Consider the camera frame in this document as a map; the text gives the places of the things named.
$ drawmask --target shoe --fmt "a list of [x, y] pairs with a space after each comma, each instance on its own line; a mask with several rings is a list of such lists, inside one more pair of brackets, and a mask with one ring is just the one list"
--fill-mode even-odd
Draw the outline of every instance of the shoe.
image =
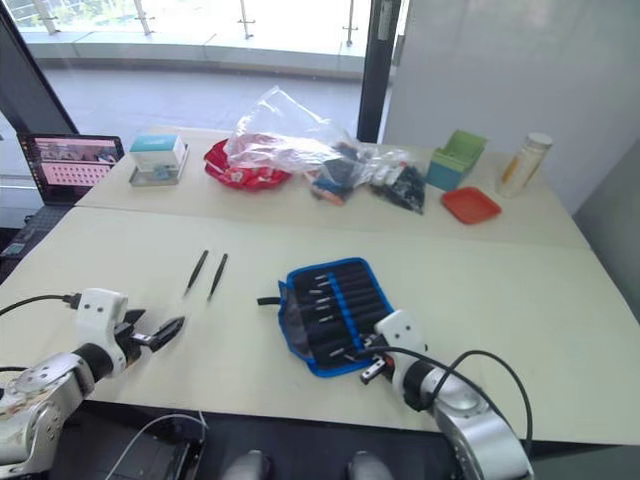
[[236, 458], [220, 480], [266, 480], [271, 473], [271, 460], [260, 450], [251, 450]]
[[348, 480], [393, 480], [393, 475], [378, 457], [357, 452], [347, 466]]

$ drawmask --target cable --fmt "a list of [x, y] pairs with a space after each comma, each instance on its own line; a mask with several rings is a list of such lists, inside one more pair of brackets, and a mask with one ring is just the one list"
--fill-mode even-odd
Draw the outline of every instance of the cable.
[[207, 421], [204, 419], [204, 415], [202, 415], [202, 412], [200, 410], [198, 410], [198, 417], [200, 417], [200, 423], [202, 424], [202, 434], [201, 434], [202, 435], [202, 439], [201, 439], [201, 441], [202, 441], [202, 443], [204, 443], [204, 439], [205, 439], [204, 431], [205, 431], [205, 428], [209, 428], [209, 425], [207, 424]]
[[25, 367], [0, 367], [0, 373], [2, 372], [23, 372]]
[[492, 353], [489, 353], [489, 352], [484, 352], [482, 350], [471, 350], [469, 352], [465, 352], [462, 355], [460, 355], [460, 357], [458, 357], [451, 364], [451, 366], [448, 366], [448, 365], [445, 365], [444, 363], [439, 362], [438, 360], [435, 360], [435, 359], [433, 359], [431, 357], [427, 357], [426, 355], [423, 355], [421, 353], [414, 352], [413, 350], [408, 350], [406, 348], [401, 348], [401, 347], [369, 347], [369, 348], [366, 348], [364, 350], [361, 350], [360, 352], [357, 352], [356, 356], [360, 357], [360, 356], [365, 356], [365, 355], [368, 356], [368, 355], [374, 355], [374, 354], [380, 354], [380, 353], [388, 353], [388, 352], [402, 353], [404, 355], [409, 355], [410, 357], [417, 358], [418, 360], [422, 360], [423, 362], [427, 362], [427, 363], [430, 363], [432, 365], [435, 365], [436, 367], [439, 367], [439, 368], [441, 368], [441, 369], [443, 369], [445, 371], [445, 373], [443, 375], [443, 378], [445, 378], [445, 375], [446, 376], [453, 375], [454, 377], [459, 378], [460, 380], [465, 382], [467, 385], [469, 385], [469, 387], [471, 387], [478, 395], [480, 395], [482, 397], [482, 399], [485, 402], [487, 402], [489, 407], [491, 407], [496, 412], [496, 414], [498, 414], [498, 416], [500, 416], [505, 422], [507, 422], [507, 425], [509, 425], [509, 422], [507, 421], [505, 416], [502, 414], [502, 412], [500, 411], [498, 406], [493, 402], [493, 400], [491, 400], [489, 398], [489, 396], [486, 393], [484, 393], [484, 391], [478, 385], [476, 385], [473, 381], [471, 381], [470, 379], [465, 377], [463, 374], [461, 374], [461, 373], [459, 373], [459, 372], [457, 372], [455, 370], [455, 367], [457, 367], [460, 364], [460, 362], [462, 362], [462, 360], [464, 360], [465, 358], [467, 358], [467, 357], [469, 357], [471, 355], [484, 355], [484, 354], [487, 354], [487, 356], [489, 356], [490, 358], [493, 358], [494, 360], [496, 360], [498, 363], [500, 363], [503, 367], [505, 367], [507, 369], [507, 371], [511, 374], [511, 376], [513, 377], [513, 379], [517, 383], [518, 388], [520, 389], [520, 394], [522, 395], [522, 399], [523, 399], [524, 404], [525, 404], [525, 411], [526, 411], [526, 415], [527, 415], [527, 433], [526, 433], [524, 450], [525, 450], [525, 453], [527, 454], [527, 456], [529, 456], [530, 451], [531, 451], [531, 439], [533, 437], [533, 414], [531, 412], [531, 404], [529, 402], [529, 396], [527, 395], [527, 392], [524, 389], [524, 385], [520, 381], [520, 378], [518, 377], [518, 375], [516, 375], [516, 373], [513, 371], [513, 369], [504, 360], [502, 360], [500, 357], [498, 357], [497, 355], [494, 355]]
[[37, 297], [31, 297], [25, 300], [20, 300], [19, 302], [16, 302], [13, 305], [9, 305], [8, 307], [5, 307], [2, 310], [0, 310], [0, 317], [5, 313], [9, 313], [11, 310], [14, 310], [18, 307], [21, 307], [31, 302], [37, 302], [39, 300], [65, 300], [67, 297], [68, 295], [40, 295]]
[[170, 418], [184, 418], [185, 420], [191, 420], [192, 422], [199, 423], [204, 428], [209, 428], [209, 426], [207, 425], [206, 422], [203, 423], [202, 420], [199, 420], [199, 419], [194, 418], [194, 417], [190, 417], [189, 415], [184, 415], [182, 413], [172, 413], [170, 415], [163, 415], [162, 417], [158, 417], [155, 420], [151, 420], [144, 427], [142, 427], [140, 429], [140, 431], [138, 431], [138, 433], [136, 433], [135, 436], [131, 439], [131, 441], [125, 447], [125, 449], [123, 450], [123, 452], [120, 455], [120, 457], [118, 458], [118, 460], [116, 460], [116, 463], [113, 465], [113, 467], [111, 467], [111, 470], [109, 470], [109, 473], [107, 473], [107, 476], [104, 478], [104, 480], [109, 480], [111, 478], [111, 476], [115, 473], [116, 469], [122, 463], [122, 460], [124, 460], [124, 457], [126, 457], [127, 453], [129, 453], [129, 450], [131, 450], [131, 447], [133, 446], [133, 444], [136, 443], [138, 438], [140, 438], [140, 435], [142, 435], [147, 430], [147, 428], [149, 428], [152, 425], [155, 425], [158, 422], [162, 422], [163, 420], [168, 420]]
[[487, 352], [485, 350], [469, 350], [467, 352], [464, 352], [458, 358], [456, 358], [453, 361], [453, 363], [451, 363], [451, 365], [449, 365], [449, 369], [444, 373], [444, 375], [442, 375], [442, 377], [440, 378], [440, 381], [436, 385], [436, 388], [434, 388], [433, 392], [431, 392], [431, 399], [429, 400], [427, 408], [431, 407], [431, 404], [433, 403], [433, 401], [436, 399], [436, 397], [440, 393], [440, 390], [442, 390], [442, 387], [444, 386], [444, 383], [447, 381], [449, 376], [455, 371], [455, 369], [458, 367], [458, 365], [460, 365], [465, 359], [471, 357], [472, 355], [480, 355], [480, 356], [484, 356], [484, 357], [489, 357], [492, 360], [498, 362], [500, 365], [502, 365], [504, 367], [504, 369], [507, 372], [509, 372], [509, 375], [511, 375], [511, 378], [513, 378], [513, 381], [516, 382], [516, 385], [518, 385], [518, 390], [520, 390], [520, 395], [522, 396], [522, 401], [524, 403], [524, 409], [525, 409], [526, 417], [527, 417], [527, 434], [526, 434], [526, 437], [525, 437], [525, 440], [524, 440], [524, 451], [527, 453], [527, 456], [529, 456], [529, 454], [531, 452], [531, 443], [532, 443], [532, 440], [533, 440], [532, 439], [532, 436], [533, 436], [533, 413], [531, 411], [531, 402], [529, 401], [529, 395], [527, 395], [527, 391], [524, 388], [524, 384], [520, 380], [520, 377], [518, 377], [518, 374], [511, 368], [511, 366], [507, 362], [505, 362], [503, 359], [501, 359], [499, 356], [497, 356], [494, 353]]

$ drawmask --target laptop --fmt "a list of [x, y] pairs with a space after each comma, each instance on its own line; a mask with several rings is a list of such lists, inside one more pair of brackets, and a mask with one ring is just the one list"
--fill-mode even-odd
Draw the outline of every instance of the laptop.
[[124, 156], [118, 137], [23, 133], [17, 136], [44, 207], [25, 218], [26, 226], [0, 253], [2, 259], [23, 258]]

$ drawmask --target white table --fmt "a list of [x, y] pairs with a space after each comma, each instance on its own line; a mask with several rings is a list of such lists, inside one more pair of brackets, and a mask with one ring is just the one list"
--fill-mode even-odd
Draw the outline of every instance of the white table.
[[[183, 298], [204, 248], [210, 258]], [[229, 262], [207, 304], [223, 252]], [[587, 248], [75, 208], [0, 287], [0, 305], [99, 286], [148, 309], [140, 329], [188, 317], [180, 337], [101, 382], [95, 399], [432, 430], [382, 379], [365, 387], [355, 373], [313, 376], [287, 350], [275, 308], [255, 303], [296, 267], [354, 255], [371, 263], [394, 307], [413, 314], [433, 356], [484, 348], [519, 372], [535, 439], [640, 443], [640, 328]], [[61, 302], [0, 318], [2, 364], [31, 365], [76, 346], [73, 312]], [[508, 375], [483, 360], [463, 370], [523, 435]]]
[[[427, 188], [424, 216], [376, 198], [364, 187], [353, 195], [346, 206], [336, 207], [326, 201], [315, 200], [301, 178], [293, 179], [274, 191], [234, 191], [203, 174], [204, 154], [214, 143], [227, 138], [229, 132], [165, 127], [155, 129], [155, 133], [178, 133], [190, 146], [188, 163], [179, 185], [132, 187], [128, 180], [134, 164], [125, 156], [78, 205], [229, 218], [252, 223], [589, 248], [542, 176], [536, 177], [520, 197], [506, 200], [495, 193], [495, 181], [511, 159], [509, 155], [483, 155], [466, 179], [465, 184], [478, 186], [503, 209], [502, 215], [495, 220], [468, 227], [458, 222], [440, 204], [442, 191], [434, 187]], [[383, 146], [381, 150], [391, 148]], [[429, 149], [406, 149], [419, 164], [431, 158], [432, 151]]]

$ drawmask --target clear plastic bag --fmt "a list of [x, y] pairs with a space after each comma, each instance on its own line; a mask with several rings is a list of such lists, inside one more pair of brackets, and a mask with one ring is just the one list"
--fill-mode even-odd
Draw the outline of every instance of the clear plastic bag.
[[234, 167], [303, 173], [316, 196], [337, 205], [366, 181], [367, 162], [376, 154], [277, 86], [240, 119], [224, 151]]
[[413, 160], [404, 150], [392, 150], [371, 160], [366, 177], [374, 194], [422, 215], [425, 181]]
[[269, 166], [296, 173], [341, 158], [338, 145], [359, 149], [358, 142], [345, 130], [320, 118], [276, 86], [240, 119], [224, 151], [235, 167]]

